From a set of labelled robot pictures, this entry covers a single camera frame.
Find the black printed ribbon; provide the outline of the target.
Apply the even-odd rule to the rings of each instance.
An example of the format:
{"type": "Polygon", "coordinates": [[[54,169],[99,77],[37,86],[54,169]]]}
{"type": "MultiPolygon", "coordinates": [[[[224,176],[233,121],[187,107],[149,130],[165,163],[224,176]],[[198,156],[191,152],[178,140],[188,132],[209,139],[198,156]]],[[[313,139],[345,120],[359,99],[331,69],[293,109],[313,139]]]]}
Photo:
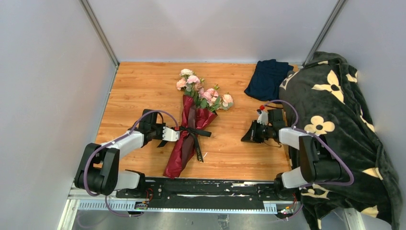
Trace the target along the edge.
{"type": "MultiPolygon", "coordinates": [[[[187,162],[190,160],[190,158],[189,158],[190,153],[193,153],[193,152],[197,156],[198,161],[204,162],[198,137],[199,136],[210,137],[212,133],[209,131],[190,128],[190,127],[184,127],[184,126],[177,126],[177,127],[171,127],[171,128],[173,128],[175,130],[179,130],[180,135],[182,133],[186,133],[186,136],[184,137],[182,145],[181,145],[182,165],[185,166],[187,164],[187,162]]],[[[167,143],[168,143],[168,141],[162,140],[161,143],[158,145],[158,148],[164,147],[167,143]]]]}

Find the maroon wrapping paper sheet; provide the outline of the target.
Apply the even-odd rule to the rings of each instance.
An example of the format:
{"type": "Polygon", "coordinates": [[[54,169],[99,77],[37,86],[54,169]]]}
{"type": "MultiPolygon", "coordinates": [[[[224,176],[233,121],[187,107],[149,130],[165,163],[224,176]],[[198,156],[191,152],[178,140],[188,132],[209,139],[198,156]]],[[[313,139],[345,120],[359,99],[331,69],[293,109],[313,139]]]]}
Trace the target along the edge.
{"type": "Polygon", "coordinates": [[[181,125],[179,127],[180,136],[176,141],[163,175],[174,179],[179,177],[186,168],[187,163],[194,156],[203,162],[201,145],[198,137],[210,137],[211,132],[205,129],[217,118],[216,112],[208,109],[197,108],[191,96],[184,95],[181,125]]]}

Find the pink fake flower bunch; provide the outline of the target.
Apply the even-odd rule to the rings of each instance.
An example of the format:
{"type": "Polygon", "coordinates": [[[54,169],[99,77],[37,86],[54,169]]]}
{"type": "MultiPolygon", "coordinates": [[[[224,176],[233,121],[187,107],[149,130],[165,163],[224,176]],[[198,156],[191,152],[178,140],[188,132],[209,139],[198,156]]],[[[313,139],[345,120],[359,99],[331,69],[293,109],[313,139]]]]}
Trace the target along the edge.
{"type": "Polygon", "coordinates": [[[176,88],[184,95],[191,97],[197,108],[207,109],[211,112],[228,110],[234,105],[233,97],[229,94],[220,95],[218,84],[212,88],[204,88],[204,78],[199,78],[194,71],[182,69],[176,88]]]}

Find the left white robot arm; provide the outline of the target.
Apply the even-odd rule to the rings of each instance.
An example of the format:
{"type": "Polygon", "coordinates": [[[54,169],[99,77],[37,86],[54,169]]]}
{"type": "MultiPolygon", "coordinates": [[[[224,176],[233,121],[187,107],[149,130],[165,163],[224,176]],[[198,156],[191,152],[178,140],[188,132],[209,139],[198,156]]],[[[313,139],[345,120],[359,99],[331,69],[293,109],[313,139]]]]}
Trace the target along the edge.
{"type": "Polygon", "coordinates": [[[145,109],[142,116],[124,134],[103,144],[90,143],[83,152],[74,185],[90,196],[110,195],[128,188],[135,198],[146,194],[145,176],[137,171],[119,170],[121,158],[144,147],[153,139],[162,139],[165,123],[158,123],[161,110],[145,109]]]}

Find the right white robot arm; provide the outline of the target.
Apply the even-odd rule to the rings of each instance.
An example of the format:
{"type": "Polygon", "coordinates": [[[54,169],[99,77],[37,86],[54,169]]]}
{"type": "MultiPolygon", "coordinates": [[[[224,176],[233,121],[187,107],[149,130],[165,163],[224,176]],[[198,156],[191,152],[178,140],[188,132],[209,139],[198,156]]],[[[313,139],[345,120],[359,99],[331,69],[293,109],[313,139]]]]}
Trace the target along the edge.
{"type": "Polygon", "coordinates": [[[273,139],[288,147],[292,170],[279,173],[271,191],[279,200],[286,200],[305,184],[316,182],[342,182],[348,178],[339,161],[331,155],[317,138],[288,127],[282,109],[258,110],[242,142],[264,143],[273,139]]]}

